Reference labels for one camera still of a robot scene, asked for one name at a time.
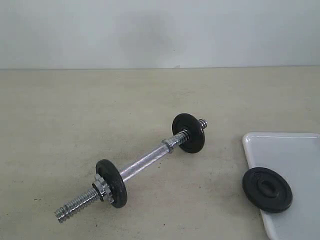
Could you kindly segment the white rectangular tray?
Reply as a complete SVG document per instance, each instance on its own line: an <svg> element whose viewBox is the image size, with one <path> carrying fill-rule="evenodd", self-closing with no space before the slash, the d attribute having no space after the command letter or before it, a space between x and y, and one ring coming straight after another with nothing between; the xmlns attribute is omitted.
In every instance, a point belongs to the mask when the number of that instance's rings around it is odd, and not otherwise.
<svg viewBox="0 0 320 240"><path fill-rule="evenodd" d="M260 209L271 240L320 238L320 136L317 133L250 132L242 144L249 169L268 168L289 184L291 206L280 213Z"/></svg>

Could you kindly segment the chrome star collar nut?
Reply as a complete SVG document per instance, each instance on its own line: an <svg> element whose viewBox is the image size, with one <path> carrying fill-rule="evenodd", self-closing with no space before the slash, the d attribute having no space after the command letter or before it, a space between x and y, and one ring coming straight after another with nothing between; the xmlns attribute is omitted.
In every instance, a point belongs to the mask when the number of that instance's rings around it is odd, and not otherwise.
<svg viewBox="0 0 320 240"><path fill-rule="evenodd" d="M92 183L93 188L97 191L99 199L102 202L109 202L112 204L114 202L112 191L105 181L105 179L100 176L98 173L94 176L94 181Z"/></svg>

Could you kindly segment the black weight plate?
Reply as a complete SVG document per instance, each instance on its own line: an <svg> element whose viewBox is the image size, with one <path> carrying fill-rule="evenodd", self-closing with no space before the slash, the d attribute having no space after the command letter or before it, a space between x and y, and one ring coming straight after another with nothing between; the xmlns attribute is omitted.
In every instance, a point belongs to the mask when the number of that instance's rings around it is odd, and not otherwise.
<svg viewBox="0 0 320 240"><path fill-rule="evenodd" d="M111 161L102 159L96 164L96 173L108 184L113 197L112 205L117 209L124 207L128 195L125 183L116 166Z"/></svg>
<svg viewBox="0 0 320 240"><path fill-rule="evenodd" d="M269 168L253 167L246 171L242 178L242 189L253 205L268 213L282 213L293 202L290 185Z"/></svg>

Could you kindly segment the chrome threaded dumbbell bar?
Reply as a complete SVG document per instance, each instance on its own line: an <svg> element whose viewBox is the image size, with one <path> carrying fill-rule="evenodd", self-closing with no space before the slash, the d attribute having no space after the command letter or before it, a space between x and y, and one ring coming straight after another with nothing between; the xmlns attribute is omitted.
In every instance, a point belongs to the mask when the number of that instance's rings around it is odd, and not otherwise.
<svg viewBox="0 0 320 240"><path fill-rule="evenodd" d="M179 147L177 143L178 140L173 135L170 138L162 140L159 146L152 149L150 152L146 153L144 156L128 165L124 169L117 169L122 177L124 184L129 179L136 176L138 173L149 167L160 158L172 153L176 147ZM54 215L57 218L58 222L62 224L97 200L100 200L99 195L92 186L86 192L80 194L73 200L58 208L54 212Z"/></svg>

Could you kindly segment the black weight plate far end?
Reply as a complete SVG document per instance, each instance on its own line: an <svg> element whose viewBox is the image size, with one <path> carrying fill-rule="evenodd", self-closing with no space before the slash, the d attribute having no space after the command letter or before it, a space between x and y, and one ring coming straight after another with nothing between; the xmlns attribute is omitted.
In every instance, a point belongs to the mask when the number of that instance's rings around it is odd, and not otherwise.
<svg viewBox="0 0 320 240"><path fill-rule="evenodd" d="M197 119L189 113L178 114L172 122L172 133L179 147L190 154L196 154L205 145L204 129L208 122L203 118Z"/></svg>

